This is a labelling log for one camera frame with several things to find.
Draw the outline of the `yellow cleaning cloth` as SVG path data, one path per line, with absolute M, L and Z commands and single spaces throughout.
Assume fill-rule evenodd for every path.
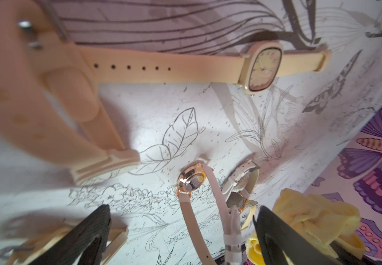
M 361 225 L 359 210 L 351 204 L 284 189 L 270 210 L 322 254 L 338 260 L 340 265 L 373 264 L 365 257 L 365 244 L 356 233 Z M 256 231 L 246 242 L 246 255 L 247 264 L 266 265 Z

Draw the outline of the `pink strap round watch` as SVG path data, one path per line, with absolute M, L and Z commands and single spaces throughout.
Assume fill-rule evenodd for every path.
M 232 217 L 214 170 L 202 160 L 197 160 L 185 166 L 178 177 L 176 196 L 199 261 L 203 265 L 215 265 L 216 261 L 206 244 L 199 224 L 201 218 L 198 216 L 198 212 L 203 211 L 205 206 L 202 202 L 198 202 L 198 199 L 202 198 L 198 193 L 204 187 L 209 189 L 209 193 L 214 200 L 214 207 L 220 218 L 220 227 L 215 231 L 220 233 L 225 249 L 230 250 L 232 246 L 229 242 L 232 235 Z

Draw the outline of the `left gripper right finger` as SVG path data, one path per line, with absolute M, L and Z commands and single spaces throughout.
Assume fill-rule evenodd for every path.
M 262 256 L 267 265 L 339 265 L 322 254 L 266 206 L 253 219 Z

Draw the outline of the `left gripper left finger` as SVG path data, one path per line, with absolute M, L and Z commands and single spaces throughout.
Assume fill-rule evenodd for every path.
M 31 262 L 33 265 L 99 265 L 107 247 L 111 226 L 110 207 L 99 206 L 53 247 Z

